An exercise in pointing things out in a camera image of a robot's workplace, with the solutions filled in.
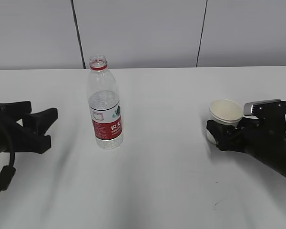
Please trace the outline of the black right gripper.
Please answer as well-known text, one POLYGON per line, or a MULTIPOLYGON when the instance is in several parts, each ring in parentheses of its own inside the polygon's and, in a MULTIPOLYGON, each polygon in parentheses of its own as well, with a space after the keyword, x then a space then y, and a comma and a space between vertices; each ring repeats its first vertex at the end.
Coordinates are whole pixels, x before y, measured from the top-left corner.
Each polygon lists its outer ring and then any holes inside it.
POLYGON ((286 101, 254 107, 235 127, 208 120, 206 129, 221 151, 248 154, 286 178, 286 101))

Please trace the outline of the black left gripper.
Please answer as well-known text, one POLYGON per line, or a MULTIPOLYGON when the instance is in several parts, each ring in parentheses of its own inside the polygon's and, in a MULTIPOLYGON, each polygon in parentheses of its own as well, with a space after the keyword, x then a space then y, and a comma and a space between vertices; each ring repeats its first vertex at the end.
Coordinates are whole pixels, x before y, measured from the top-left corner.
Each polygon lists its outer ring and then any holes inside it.
POLYGON ((30 101, 0 103, 0 153, 43 154, 51 148, 45 133, 57 119, 57 108, 32 113, 30 101))

